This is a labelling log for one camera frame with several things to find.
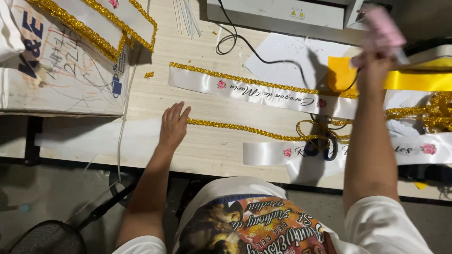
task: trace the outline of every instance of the white satin sash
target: white satin sash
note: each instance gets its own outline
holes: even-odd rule
[[[414,138],[395,137],[391,138],[391,143],[398,165],[452,163],[452,132]],[[306,156],[305,145],[306,141],[243,143],[243,164],[285,164],[293,183],[310,182],[344,170],[348,145],[338,144],[338,153],[333,161],[324,160],[323,151],[317,156]]]
[[[345,119],[354,119],[358,104],[357,99],[293,92],[172,66],[169,68],[168,85],[204,94]]]

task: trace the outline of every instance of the pink rose print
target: pink rose print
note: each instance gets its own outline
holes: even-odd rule
[[[108,0],[111,5],[113,5],[113,9],[116,9],[119,6],[118,0]]]
[[[292,149],[290,148],[286,148],[283,152],[285,157],[290,157],[292,155]]]
[[[436,146],[434,144],[423,144],[421,146],[421,150],[425,154],[430,154],[430,155],[436,154]]]
[[[226,82],[224,82],[222,80],[218,81],[217,88],[218,89],[225,89],[226,88]]]
[[[317,102],[317,107],[319,108],[325,108],[327,105],[326,100],[320,99],[319,102]]]

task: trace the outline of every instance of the left hand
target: left hand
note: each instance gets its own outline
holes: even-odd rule
[[[181,115],[183,107],[183,101],[175,103],[171,108],[167,108],[162,116],[159,145],[172,152],[176,150],[187,134],[187,119],[192,108],[187,107]]]

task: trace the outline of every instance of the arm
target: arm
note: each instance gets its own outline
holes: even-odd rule
[[[366,54],[358,79],[359,101],[345,164],[344,210],[361,198],[386,196],[398,202],[397,163],[383,111],[383,82],[390,59]]]
[[[174,151],[187,133],[191,110],[187,107],[180,115],[183,106],[184,102],[175,103],[162,116],[159,144],[129,201],[117,246],[142,235],[153,235],[165,241],[162,216],[166,205],[169,166]]]

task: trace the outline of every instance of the person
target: person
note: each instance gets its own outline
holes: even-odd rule
[[[255,177],[205,185],[185,208],[174,254],[432,253],[397,194],[397,165],[382,110],[390,59],[366,53],[344,180],[346,239],[287,200],[285,191]],[[190,107],[165,110],[160,142],[124,214],[114,254],[163,254],[168,173],[187,131]]]

